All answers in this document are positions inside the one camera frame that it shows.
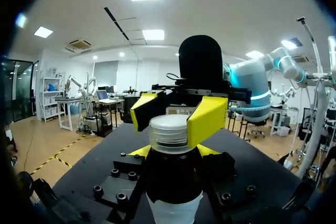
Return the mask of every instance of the white pipe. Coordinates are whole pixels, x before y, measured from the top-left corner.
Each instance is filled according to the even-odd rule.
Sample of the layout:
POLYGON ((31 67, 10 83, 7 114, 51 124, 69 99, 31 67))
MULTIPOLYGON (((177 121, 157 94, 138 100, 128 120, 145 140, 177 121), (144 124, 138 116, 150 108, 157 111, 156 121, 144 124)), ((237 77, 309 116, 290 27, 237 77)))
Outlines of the white pipe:
POLYGON ((313 49, 314 49, 314 53, 316 56, 316 62, 317 62, 317 73, 323 73, 323 68, 321 65, 321 60, 320 60, 320 54, 319 54, 319 49, 317 48, 316 43, 313 43, 313 49))
POLYGON ((316 120, 313 125, 313 130, 309 140, 309 147, 307 149, 306 156, 303 159, 302 164, 299 167, 299 170, 296 172, 296 175, 299 178, 302 178, 305 175, 307 169, 310 168, 315 156, 315 152, 319 146, 323 128, 324 115, 328 107, 327 94, 325 93, 324 89, 325 87, 323 85, 323 82, 319 82, 317 86, 318 104, 317 104, 316 120))

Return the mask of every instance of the cable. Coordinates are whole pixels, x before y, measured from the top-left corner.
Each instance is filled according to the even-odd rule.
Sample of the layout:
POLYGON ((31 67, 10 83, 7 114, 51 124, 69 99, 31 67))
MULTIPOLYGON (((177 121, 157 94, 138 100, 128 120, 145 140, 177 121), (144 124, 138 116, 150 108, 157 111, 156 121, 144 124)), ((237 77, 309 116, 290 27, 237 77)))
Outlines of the cable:
MULTIPOLYGON (((300 93, 300 105, 302 104, 302 90, 301 89, 301 93, 300 93)), ((296 128, 295 128, 295 134, 294 134, 294 138, 293 138, 293 142, 292 142, 292 146, 290 148, 290 151, 289 151, 289 155, 292 155, 292 152, 293 152, 293 148, 294 148, 294 143, 295 143, 295 140, 296 140, 296 136, 297 136, 297 133, 298 133, 298 128, 299 128, 299 113, 298 113, 298 116, 296 118, 296 128)))
MULTIPOLYGON (((334 123, 334 130, 332 132, 332 136, 331 136, 331 140, 330 140, 330 143, 329 143, 329 146, 328 146, 328 152, 326 154, 326 158, 328 157, 328 154, 330 152, 330 149, 333 145, 333 140, 334 140, 334 137, 335 137, 335 131, 336 131, 336 122, 334 123)), ((321 177, 322 177, 322 169, 321 169, 321 165, 320 165, 320 170, 316 176, 316 188, 318 188, 318 186, 320 185, 320 180, 321 180, 321 177)))
MULTIPOLYGON (((319 78, 318 81, 317 81, 317 83, 316 83, 313 104, 312 104, 312 103, 310 104, 310 115, 309 115, 309 116, 310 116, 310 120, 309 120, 308 128, 307 128, 307 131, 306 131, 306 135, 304 136, 304 140, 303 140, 303 142, 302 142, 302 146, 301 146, 301 148, 300 148, 300 151, 302 151, 302 153, 303 153, 303 151, 305 150, 305 148, 307 148, 308 145, 309 145, 309 142, 306 143, 306 140, 307 140, 307 137, 308 137, 308 135, 309 135, 310 127, 313 127, 313 125, 312 125, 312 124, 313 124, 313 120, 314 120, 314 118, 313 118, 313 112, 314 112, 315 101, 316 101, 316 97, 317 97, 317 87, 318 87, 318 85, 319 85, 321 79, 322 79, 322 78, 319 78)), ((307 92, 307 95, 308 95, 308 99, 309 99, 309 101, 310 101, 310 96, 309 96, 308 88, 306 88, 306 92, 307 92)))
POLYGON ((317 81, 317 83, 316 83, 313 105, 310 106, 310 121, 309 121, 309 126, 308 126, 308 130, 307 130, 306 135, 305 135, 304 140, 303 140, 304 143, 307 140, 308 133, 309 133, 309 130, 310 130, 310 126, 313 123, 312 121, 314 120, 313 112, 314 112, 315 102, 316 102, 316 98, 317 98, 317 87, 318 87, 318 85, 319 85, 319 83, 320 83, 321 80, 322 80, 322 77, 319 78, 318 81, 317 81))
POLYGON ((34 124, 32 130, 31 130, 30 144, 29 144, 29 147, 28 147, 28 151, 26 153, 25 163, 23 164, 23 170, 26 170, 26 163, 27 163, 27 159, 28 159, 28 154, 29 154, 29 151, 30 151, 31 144, 33 143, 33 138, 34 138, 34 129, 35 129, 35 124, 34 124))
POLYGON ((294 87, 294 84, 293 84, 293 82, 292 82, 292 80, 291 79, 289 79, 289 81, 290 81, 290 83, 292 84, 292 87, 295 89, 295 90, 298 90, 300 87, 298 86, 297 88, 295 88, 294 87))
POLYGON ((176 81, 177 79, 174 79, 174 78, 171 78, 171 77, 169 77, 168 75, 172 75, 172 76, 175 76, 177 79, 179 79, 179 77, 177 76, 177 75, 175 75, 175 74, 173 74, 173 73, 166 73, 166 77, 168 78, 168 79, 171 79, 171 80, 173 80, 173 81, 176 81))

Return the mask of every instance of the laptop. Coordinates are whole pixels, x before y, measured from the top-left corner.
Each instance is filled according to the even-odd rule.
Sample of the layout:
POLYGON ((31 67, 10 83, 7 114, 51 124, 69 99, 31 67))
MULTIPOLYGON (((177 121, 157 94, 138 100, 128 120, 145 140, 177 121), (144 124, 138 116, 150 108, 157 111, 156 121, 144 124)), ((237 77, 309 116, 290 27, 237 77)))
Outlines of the laptop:
POLYGON ((98 101, 102 103, 112 103, 117 102, 117 100, 109 99, 109 96, 107 95, 106 90, 97 90, 96 91, 98 101))

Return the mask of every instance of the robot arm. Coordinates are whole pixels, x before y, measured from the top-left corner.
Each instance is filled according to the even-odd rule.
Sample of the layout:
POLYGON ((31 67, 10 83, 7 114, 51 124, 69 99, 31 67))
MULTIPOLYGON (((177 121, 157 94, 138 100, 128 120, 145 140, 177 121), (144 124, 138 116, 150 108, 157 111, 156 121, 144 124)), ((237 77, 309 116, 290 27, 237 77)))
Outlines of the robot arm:
POLYGON ((71 82, 73 82, 74 84, 76 84, 78 86, 78 92, 82 92, 83 90, 83 85, 77 81, 72 75, 69 76, 67 83, 65 84, 65 92, 68 93, 70 91, 70 84, 71 82))
POLYGON ((295 95, 294 88, 286 93, 270 91, 266 71, 277 69, 286 79, 296 81, 301 87, 306 87, 304 80, 306 72, 296 65, 286 48, 277 48, 269 54, 257 59, 227 66, 224 64, 224 79, 229 79, 235 88, 247 88, 252 91, 251 104, 238 102, 242 108, 242 114, 249 122, 261 122, 268 118, 270 111, 270 94, 280 96, 287 101, 291 95, 295 95))

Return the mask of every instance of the black cable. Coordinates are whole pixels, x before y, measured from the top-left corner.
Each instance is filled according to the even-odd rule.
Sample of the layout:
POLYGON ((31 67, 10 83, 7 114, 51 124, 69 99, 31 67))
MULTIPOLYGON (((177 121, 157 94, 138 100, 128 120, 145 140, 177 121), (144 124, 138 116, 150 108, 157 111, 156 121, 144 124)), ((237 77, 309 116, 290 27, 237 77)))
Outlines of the black cable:
POLYGON ((177 79, 174 79, 174 78, 171 78, 171 77, 169 77, 168 75, 172 75, 172 76, 175 76, 177 79, 179 79, 179 77, 177 76, 177 75, 175 75, 175 74, 173 74, 173 73, 166 73, 166 77, 167 78, 169 78, 169 79, 171 79, 171 80, 173 80, 173 81, 176 81, 177 79))
POLYGON ((34 129, 35 129, 35 127, 33 127, 33 129, 31 130, 30 144, 29 144, 29 147, 28 147, 28 151, 26 153, 26 160, 25 160, 25 163, 23 165, 23 170, 26 170, 26 163, 27 163, 27 159, 28 159, 28 154, 29 154, 29 151, 30 151, 31 144, 33 143, 33 138, 34 138, 34 129))

